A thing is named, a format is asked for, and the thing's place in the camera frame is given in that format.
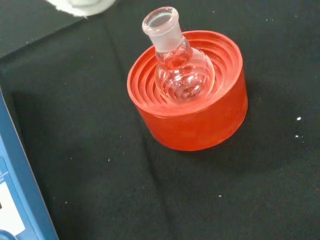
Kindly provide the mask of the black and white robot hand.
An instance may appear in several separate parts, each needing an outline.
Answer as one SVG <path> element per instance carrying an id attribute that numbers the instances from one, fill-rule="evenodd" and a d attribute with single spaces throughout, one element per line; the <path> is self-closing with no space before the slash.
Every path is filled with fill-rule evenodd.
<path id="1" fill-rule="evenodd" d="M 47 0 L 56 10 L 74 17 L 89 17 L 109 9 L 116 0 Z"/>

